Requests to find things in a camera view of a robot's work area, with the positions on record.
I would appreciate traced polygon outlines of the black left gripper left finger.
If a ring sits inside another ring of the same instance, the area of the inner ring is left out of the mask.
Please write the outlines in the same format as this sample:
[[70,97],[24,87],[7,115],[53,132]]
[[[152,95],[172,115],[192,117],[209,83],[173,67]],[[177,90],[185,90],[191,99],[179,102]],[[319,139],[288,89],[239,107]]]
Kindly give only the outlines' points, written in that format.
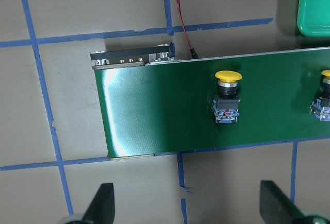
[[113,183],[103,183],[97,190],[89,207],[79,223],[113,223],[114,188]]

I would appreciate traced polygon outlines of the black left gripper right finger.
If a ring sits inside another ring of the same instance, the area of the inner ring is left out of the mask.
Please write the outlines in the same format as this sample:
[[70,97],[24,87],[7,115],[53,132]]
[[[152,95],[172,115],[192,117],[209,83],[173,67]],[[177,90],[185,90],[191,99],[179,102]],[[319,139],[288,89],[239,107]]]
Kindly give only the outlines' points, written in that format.
[[308,218],[271,180],[261,180],[259,212],[264,223],[308,223]]

